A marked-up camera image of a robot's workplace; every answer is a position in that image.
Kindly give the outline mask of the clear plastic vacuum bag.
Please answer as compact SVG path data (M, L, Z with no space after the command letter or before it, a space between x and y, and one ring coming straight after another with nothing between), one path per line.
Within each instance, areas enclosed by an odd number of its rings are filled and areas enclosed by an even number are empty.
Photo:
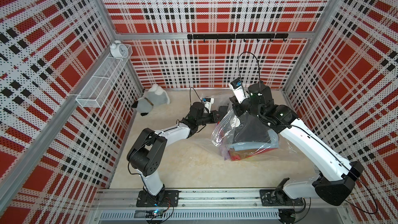
M230 144L233 141L233 134L236 124L237 117L235 116L232 103L229 98L231 95L229 93L218 93L212 95L211 98L214 98L214 104L211 106L211 109L216 110L222 105L228 105L228 112L224 116L224 118L218 122L212 132L212 135L208 139L204 139L198 141L198 145L205 149L206 151L217 154L222 157L219 146L220 146L220 132L224 131L226 135L228 135L228 139ZM295 148L290 142L283 139L279 136L279 147L275 148L275 150L262 153L241 161L248 162L257 162L257 161L297 161L302 157L301 152L297 148Z

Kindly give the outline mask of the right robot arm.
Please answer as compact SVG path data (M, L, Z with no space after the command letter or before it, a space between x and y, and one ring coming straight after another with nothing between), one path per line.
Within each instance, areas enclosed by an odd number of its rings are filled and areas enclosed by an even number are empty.
M236 116L248 113L256 117L294 144L319 170L317 176L303 180L285 178L275 193L282 198L320 198L330 205L341 205L354 189L363 165L350 162L326 145L291 108L276 105L270 87L263 82L249 86L246 92L237 78L230 82L230 88Z

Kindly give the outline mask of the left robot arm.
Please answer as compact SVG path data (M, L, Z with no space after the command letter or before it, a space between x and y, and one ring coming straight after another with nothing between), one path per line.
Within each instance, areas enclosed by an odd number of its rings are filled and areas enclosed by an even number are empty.
M186 117L172 127L154 131L145 128L127 154L127 169L135 169L144 183L146 193L162 199L165 185L160 180L157 169L167 146L185 140L200 132L199 127L221 121L228 112L228 105L217 110L209 110L204 103L195 102L190 106Z

